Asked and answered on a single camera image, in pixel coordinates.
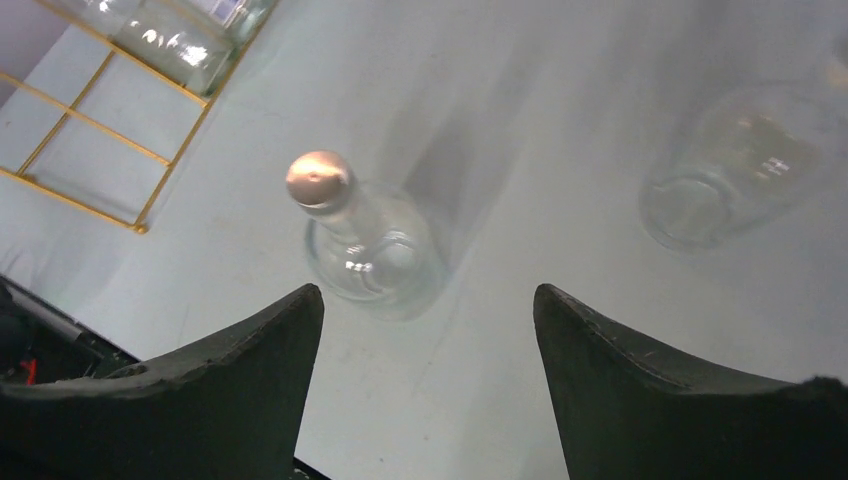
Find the bottle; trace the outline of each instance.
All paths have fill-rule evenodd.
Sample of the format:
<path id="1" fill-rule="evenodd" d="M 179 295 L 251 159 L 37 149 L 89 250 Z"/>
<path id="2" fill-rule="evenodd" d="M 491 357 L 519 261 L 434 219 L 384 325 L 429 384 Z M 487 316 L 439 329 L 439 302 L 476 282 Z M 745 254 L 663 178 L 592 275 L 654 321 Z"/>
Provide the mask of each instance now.
<path id="1" fill-rule="evenodd" d="M 232 36 L 239 47 L 253 36 L 278 0 L 188 0 L 210 15 Z"/>
<path id="2" fill-rule="evenodd" d="M 768 222 L 842 173 L 846 118 L 848 41 L 805 81 L 731 92 L 647 175 L 639 198 L 646 230 L 691 252 Z"/>
<path id="3" fill-rule="evenodd" d="M 360 184 L 336 153 L 298 158 L 286 184 L 310 216 L 306 256 L 339 296 L 385 320 L 411 319 L 441 290 L 443 264 L 427 223 L 410 199 Z"/>
<path id="4" fill-rule="evenodd" d="M 49 0 L 176 84 L 215 92 L 238 49 L 224 27 L 184 0 Z"/>

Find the metal rack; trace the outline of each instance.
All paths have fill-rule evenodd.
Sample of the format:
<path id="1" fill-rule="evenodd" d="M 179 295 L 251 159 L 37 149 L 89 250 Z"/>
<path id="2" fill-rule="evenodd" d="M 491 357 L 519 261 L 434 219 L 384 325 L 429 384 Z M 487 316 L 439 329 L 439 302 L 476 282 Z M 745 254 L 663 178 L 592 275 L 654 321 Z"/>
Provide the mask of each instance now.
<path id="1" fill-rule="evenodd" d="M 209 98 L 203 98 L 203 97 L 200 97 L 200 96 L 188 91 L 182 85 L 179 85 L 179 84 L 173 82 L 172 80 L 168 79 L 167 77 L 165 77 L 164 75 L 162 75 L 158 71 L 154 70 L 153 68 L 151 68 L 150 66 L 148 66 L 147 64 L 142 62 L 141 60 L 134 57 L 129 52 L 125 51 L 124 49 L 122 49 L 118 45 L 115 45 L 107 37 L 103 36 L 102 34 L 96 32 L 96 31 L 94 31 L 93 29 L 87 27 L 85 24 L 77 21 L 77 19 L 71 17 L 66 12 L 62 11 L 61 9 L 51 5 L 50 3 L 48 3 L 47 0 L 34 0 L 34 1 L 36 3 L 38 3 L 39 5 L 41 5 L 42 7 L 44 7 L 45 9 L 53 12 L 55 15 L 61 17 L 62 19 L 64 19 L 68 23 L 76 26 L 80 30 L 91 35 L 93 38 L 104 43 L 105 45 L 107 45 L 109 47 L 110 51 L 106 55 L 106 58 L 103 60 L 103 62 L 100 64 L 100 66 L 97 68 L 97 70 L 94 72 L 94 74 L 91 76 L 91 78 L 88 80 L 88 83 L 86 83 L 86 85 L 83 87 L 82 91 L 80 91 L 80 93 L 77 95 L 76 99 L 74 99 L 74 101 L 71 102 L 70 104 L 62 103 L 61 101 L 55 99 L 54 97 L 50 96 L 49 94 L 45 93 L 44 91 L 42 91 L 38 88 L 35 88 L 31 85 L 28 85 L 24 81 L 16 79 L 16 78 L 12 77 L 11 75 L 9 75 L 9 74 L 7 74 L 3 71 L 0 71 L 0 81 L 8 82 L 8 83 L 12 84 L 13 86 L 17 87 L 18 89 L 26 91 L 27 93 L 39 98 L 40 100 L 42 100 L 45 103 L 48 103 L 48 104 L 60 109 L 63 112 L 62 116 L 55 123 L 53 128 L 50 129 L 50 131 L 41 140 L 41 142 L 38 144 L 38 146 L 35 148 L 35 150 L 33 150 L 33 152 L 27 157 L 27 159 L 24 161 L 24 163 L 21 164 L 21 166 L 17 170 L 11 170 L 11 169 L 7 169 L 7 168 L 4 168 L 4 167 L 0 167 L 0 174 L 2 174 L 3 176 L 6 176 L 6 177 L 12 178 L 14 180 L 17 180 L 17 181 L 19 181 L 23 184 L 26 184 L 26 185 L 38 190 L 41 193 L 44 193 L 45 195 L 51 196 L 53 198 L 61 200 L 62 202 L 73 205 L 73 206 L 75 206 L 79 209 L 82 209 L 82 210 L 84 210 L 84 211 L 86 211 L 86 212 L 88 212 L 92 215 L 100 217 L 100 218 L 107 220 L 111 223 L 114 223 L 116 225 L 120 225 L 124 228 L 128 228 L 128 229 L 130 229 L 130 230 L 132 230 L 136 233 L 139 233 L 139 234 L 147 233 L 147 231 L 149 230 L 149 225 L 147 224 L 147 220 L 148 220 L 148 216 L 150 214 L 150 210 L 151 210 L 151 208 L 153 208 L 153 205 L 156 202 L 156 199 L 162 193 L 162 189 L 165 187 L 165 183 L 167 183 L 168 179 L 171 177 L 171 174 L 173 174 L 174 169 L 177 167 L 177 164 L 182 159 L 183 155 L 186 152 L 186 149 L 188 148 L 191 141 L 194 139 L 194 136 L 197 134 L 197 131 L 200 129 L 201 124 L 203 123 L 204 120 L 206 120 L 206 116 L 209 114 L 209 111 L 215 105 L 215 102 L 217 101 L 221 91 L 226 87 L 226 85 L 229 82 L 233 72 L 238 67 L 239 63 L 241 63 L 241 60 L 244 57 L 245 52 L 247 52 L 247 50 L 253 44 L 253 41 L 256 39 L 256 36 L 262 30 L 262 28 L 264 27 L 265 22 L 268 20 L 268 18 L 271 17 L 271 14 L 273 13 L 273 11 L 268 12 L 268 15 L 265 16 L 265 18 L 262 20 L 262 22 L 256 28 L 253 36 L 241 48 L 241 50 L 238 53 L 238 56 L 236 57 L 236 59 L 233 62 L 232 67 L 230 68 L 230 71 L 225 74 L 224 78 L 221 81 L 221 84 L 215 90 L 215 93 L 213 93 L 212 96 L 210 96 Z M 277 3 L 275 3 L 271 7 L 271 9 L 273 10 L 276 6 L 277 6 Z M 140 143 L 136 142 L 135 140 L 118 133 L 114 129 L 98 122 L 97 120 L 95 120 L 95 119 L 91 118 L 90 116 L 88 116 L 84 113 L 81 113 L 80 111 L 77 110 L 78 107 L 80 106 L 80 104 L 83 102 L 83 100 L 85 100 L 85 98 L 89 95 L 89 93 L 92 91 L 94 86 L 97 84 L 97 81 L 103 75 L 103 72 L 105 72 L 108 69 L 109 65 L 112 63 L 112 61 L 114 60 L 116 55 L 121 55 L 121 56 L 129 59 L 130 61 L 132 61 L 133 63 L 135 63 L 139 67 L 141 67 L 145 72 L 147 72 L 150 75 L 155 76 L 156 78 L 158 78 L 162 82 L 165 82 L 166 84 L 168 84 L 172 88 L 176 89 L 177 91 L 179 91 L 180 93 L 182 93 L 183 95 L 185 95 L 186 97 L 191 99 L 192 101 L 196 102 L 202 108 L 200 114 L 197 116 L 197 119 L 194 122 L 194 125 L 191 127 L 191 129 L 188 132 L 188 135 L 186 135 L 182 144 L 179 146 L 179 148 L 177 149 L 176 153 L 174 154 L 174 156 L 172 158 L 166 158 L 166 157 L 154 152 L 153 150 L 141 145 Z M 165 166 L 165 171 L 162 174 L 162 177 L 159 179 L 159 182 L 154 187 L 153 191 L 150 194 L 150 197 L 147 199 L 144 206 L 141 208 L 140 213 L 138 214 L 138 216 L 134 220 L 128 221 L 128 220 L 122 219 L 122 218 L 118 217 L 117 215 L 113 215 L 111 213 L 108 213 L 101 208 L 95 207 L 95 206 L 85 202 L 84 200 L 74 198 L 71 195 L 67 195 L 65 193 L 62 193 L 62 192 L 54 189 L 54 188 L 51 188 L 47 185 L 39 183 L 38 179 L 34 175 L 32 175 L 32 173 L 30 172 L 31 167 L 38 160 L 38 157 L 42 153 L 44 148 L 47 147 L 47 145 L 50 143 L 50 141 L 53 140 L 56 137 L 56 135 L 62 130 L 62 127 L 64 127 L 64 125 L 67 123 L 67 121 L 71 118 L 74 118 L 74 119 L 80 120 L 84 123 L 87 123 L 88 125 L 90 125 L 90 126 L 96 128 L 97 130 L 103 132 L 103 134 L 113 137 L 114 139 L 124 143 L 125 145 L 137 150 L 138 152 L 144 154 L 145 156 L 147 156 L 147 157 L 151 158 L 152 160 L 155 160 L 155 161 L 157 161 L 157 162 L 159 162 L 159 163 L 161 163 L 162 165 Z"/>

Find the table surface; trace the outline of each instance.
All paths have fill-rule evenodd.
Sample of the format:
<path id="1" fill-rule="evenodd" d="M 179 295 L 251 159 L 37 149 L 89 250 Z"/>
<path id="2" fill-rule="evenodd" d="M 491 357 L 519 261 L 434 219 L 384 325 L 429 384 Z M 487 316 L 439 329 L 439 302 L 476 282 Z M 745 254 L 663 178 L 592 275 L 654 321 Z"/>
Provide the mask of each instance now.
<path id="1" fill-rule="evenodd" d="M 695 256 L 654 242 L 636 203 L 676 125 L 736 86 L 801 77 L 844 28 L 848 16 L 823 14 L 837 8 L 284 1 L 147 235 L 0 179 L 0 270 L 129 352 L 163 354 L 315 280 L 305 216 L 283 182 L 300 153 L 339 151 L 433 213 L 453 276 L 405 324 L 325 290 L 298 457 L 335 480 L 567 478 L 533 328 L 540 283 L 714 362 L 848 378 L 848 189 L 827 186 Z M 71 30 L 29 81 L 73 98 L 74 75 L 103 54 Z M 167 93 L 131 73 L 118 66 L 87 108 L 172 147 L 191 109 L 165 113 L 154 104 Z M 36 138 L 25 125 L 38 115 L 21 113 L 20 96 L 0 110 L 4 162 Z M 85 138 L 72 132 L 69 144 Z M 82 163 L 65 173 L 95 183 L 103 168 L 148 178 L 135 163 L 116 167 L 124 157 L 111 147 L 77 143 L 46 154 L 44 168 L 73 157 Z M 133 185 L 118 189 L 122 201 L 142 198 Z"/>

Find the yellow metal frame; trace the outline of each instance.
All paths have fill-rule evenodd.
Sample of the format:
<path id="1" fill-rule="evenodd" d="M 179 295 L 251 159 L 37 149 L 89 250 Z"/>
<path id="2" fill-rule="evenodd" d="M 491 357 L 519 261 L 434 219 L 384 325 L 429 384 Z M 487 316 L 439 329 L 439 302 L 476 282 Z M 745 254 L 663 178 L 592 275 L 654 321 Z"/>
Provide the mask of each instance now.
<path id="1" fill-rule="evenodd" d="M 18 80 L 16 78 L 12 77 L 11 75 L 8 75 L 7 73 L 0 71 L 0 81 L 5 81 L 5 82 L 8 82 L 8 83 L 11 83 L 12 85 L 17 87 L 18 89 L 24 90 L 24 91 L 34 95 L 35 97 L 38 97 L 42 101 L 44 101 L 44 102 L 46 102 L 50 105 L 53 105 L 54 107 L 59 108 L 60 110 L 63 111 L 62 116 L 59 118 L 59 120 L 56 122 L 56 124 L 53 126 L 53 128 L 50 129 L 50 131 L 47 133 L 47 135 L 44 137 L 44 139 L 41 140 L 41 142 L 38 144 L 38 146 L 35 148 L 35 150 L 33 150 L 33 152 L 29 155 L 29 157 L 27 157 L 27 159 L 20 166 L 20 168 L 18 168 L 16 171 L 13 171 L 13 170 L 9 170 L 9 169 L 0 167 L 0 174 L 2 174 L 3 176 L 7 176 L 9 178 L 15 179 L 15 180 L 17 180 L 21 183 L 26 184 L 26 185 L 29 185 L 30 187 L 48 195 L 48 196 L 59 199 L 59 200 L 65 202 L 67 204 L 70 204 L 70 205 L 73 205 L 77 208 L 80 208 L 80 209 L 82 209 L 82 210 L 84 210 L 84 211 L 86 211 L 86 212 L 88 212 L 92 215 L 100 217 L 100 218 L 107 220 L 111 223 L 122 226 L 124 228 L 128 228 L 128 229 L 130 229 L 130 230 L 132 230 L 136 233 L 139 233 L 139 234 L 147 233 L 147 231 L 149 230 L 149 227 L 148 227 L 146 221 L 147 221 L 148 215 L 150 214 L 151 208 L 153 208 L 153 204 L 156 202 L 156 199 L 159 198 L 159 195 L 162 193 L 162 189 L 165 187 L 165 183 L 171 177 L 171 174 L 174 173 L 174 169 L 177 167 L 177 164 L 179 164 L 180 159 L 182 159 L 183 155 L 185 155 L 185 152 L 188 149 L 189 144 L 194 139 L 194 136 L 197 134 L 197 131 L 200 129 L 200 125 L 203 123 L 204 120 L 206 120 L 206 117 L 209 115 L 209 111 L 215 105 L 215 102 L 218 100 L 218 97 L 221 94 L 221 91 L 224 89 L 224 87 L 226 87 L 227 83 L 230 81 L 230 78 L 233 75 L 233 72 L 236 70 L 238 65 L 241 63 L 242 58 L 244 58 L 245 52 L 253 44 L 253 41 L 256 39 L 257 34 L 265 26 L 265 22 L 268 21 L 268 19 L 271 17 L 271 15 L 273 14 L 273 9 L 276 8 L 276 6 L 279 2 L 274 3 L 274 5 L 271 7 L 272 11 L 268 12 L 268 15 L 265 16 L 262 23 L 260 23 L 257 26 L 256 31 L 254 32 L 253 36 L 241 48 L 241 51 L 238 53 L 238 57 L 233 62 L 232 66 L 230 67 L 230 70 L 224 75 L 224 78 L 222 79 L 221 84 L 215 90 L 215 93 L 212 94 L 212 96 L 209 97 L 208 99 L 205 99 L 205 98 L 202 98 L 202 97 L 188 91 L 182 85 L 179 85 L 179 84 L 173 82 L 172 80 L 170 80 L 169 78 L 165 77 L 164 75 L 162 75 L 158 71 L 154 70 L 152 67 L 150 67 L 146 63 L 135 58 L 129 52 L 125 51 L 124 49 L 122 49 L 118 45 L 115 45 L 114 43 L 112 43 L 105 36 L 94 31 L 93 29 L 86 26 L 85 24 L 77 21 L 75 18 L 68 15 L 63 10 L 56 8 L 55 6 L 51 5 L 50 3 L 48 3 L 48 0 L 34 0 L 34 1 L 38 4 L 40 4 L 42 7 L 46 8 L 47 10 L 50 10 L 51 12 L 56 14 L 57 16 L 63 18 L 68 23 L 76 26 L 77 28 L 88 33 L 89 35 L 91 35 L 95 39 L 99 40 L 100 42 L 106 44 L 110 48 L 110 52 L 109 52 L 108 55 L 106 55 L 106 58 L 103 60 L 103 63 L 100 64 L 100 67 L 97 69 L 96 72 L 94 72 L 94 75 L 92 75 L 92 77 L 89 79 L 88 83 L 86 83 L 85 87 L 83 87 L 82 91 L 79 93 L 79 95 L 77 95 L 77 98 L 74 99 L 74 101 L 70 105 L 65 105 L 64 103 L 60 102 L 59 100 L 56 100 L 55 98 L 51 97 L 47 93 L 44 93 L 43 91 L 41 91 L 41 90 L 39 90 L 35 87 L 32 87 L 30 85 L 27 85 L 26 83 L 22 82 L 21 80 Z M 79 105 L 88 96 L 89 92 L 91 92 L 91 90 L 94 88 L 97 81 L 103 75 L 103 72 L 106 71 L 106 69 L 109 67 L 109 64 L 113 61 L 116 54 L 121 55 L 121 56 L 129 59 L 130 61 L 132 61 L 136 65 L 140 66 L 145 71 L 147 71 L 149 74 L 154 75 L 155 77 L 159 78 L 163 82 L 172 86 L 173 88 L 175 88 L 176 90 L 181 92 L 183 95 L 185 95 L 189 99 L 198 103 L 202 107 L 202 110 L 201 110 L 200 114 L 198 115 L 197 119 L 195 120 L 194 125 L 191 127 L 191 130 L 189 130 L 188 135 L 186 136 L 185 140 L 183 140 L 183 143 L 180 145 L 179 149 L 177 149 L 177 153 L 174 154 L 173 158 L 171 158 L 171 159 L 165 158 L 165 157 L 157 154 L 156 152 L 153 152 L 152 150 L 144 147 L 143 145 L 140 145 L 139 143 L 135 142 L 134 140 L 127 138 L 124 135 L 121 135 L 120 133 L 116 132 L 115 130 L 107 127 L 106 125 L 103 125 L 102 123 L 98 122 L 97 120 L 94 120 L 93 118 L 91 118 L 91 117 L 89 117 L 89 116 L 87 116 L 87 115 L 85 115 L 85 114 L 83 114 L 83 113 L 81 113 L 77 110 Z M 156 187 L 153 189 L 153 192 L 150 194 L 150 197 L 147 199 L 147 202 L 142 207 L 141 212 L 135 218 L 134 221 L 129 222 L 129 221 L 123 220 L 123 219 L 118 218 L 117 216 L 112 215 L 110 213 L 107 213 L 107 212 L 105 212 L 105 211 L 103 211 L 103 210 L 101 210 L 97 207 L 89 205 L 82 200 L 73 198 L 69 195 L 66 195 L 62 192 L 59 192 L 59 191 L 57 191 L 53 188 L 50 188 L 46 185 L 38 183 L 36 178 L 32 174 L 28 173 L 28 170 L 30 169 L 30 167 L 32 167 L 33 163 L 35 163 L 35 161 L 38 159 L 38 156 L 41 154 L 41 152 L 44 150 L 44 148 L 47 146 L 47 144 L 50 143 L 50 141 L 53 140 L 53 138 L 56 137 L 56 135 L 62 130 L 62 127 L 67 123 L 68 119 L 71 118 L 71 117 L 73 117 L 77 120 L 81 120 L 81 121 L 91 125 L 92 127 L 96 128 L 97 130 L 100 130 L 101 132 L 103 132 L 104 134 L 109 135 L 109 136 L 117 139 L 118 141 L 130 146 L 131 148 L 133 148 L 135 150 L 138 150 L 139 152 L 143 153 L 144 155 L 158 161 L 159 163 L 161 163 L 162 165 L 165 166 L 165 173 L 160 178 Z"/>

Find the label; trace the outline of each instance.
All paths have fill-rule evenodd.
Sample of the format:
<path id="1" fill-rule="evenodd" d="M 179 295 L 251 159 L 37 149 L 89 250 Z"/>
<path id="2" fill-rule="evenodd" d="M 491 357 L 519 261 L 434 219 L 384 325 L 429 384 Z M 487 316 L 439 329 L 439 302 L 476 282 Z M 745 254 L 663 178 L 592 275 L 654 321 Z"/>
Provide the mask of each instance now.
<path id="1" fill-rule="evenodd" d="M 223 26 L 228 26 L 233 21 L 239 8 L 245 0 L 191 0 L 203 11 L 208 12 L 213 20 Z"/>

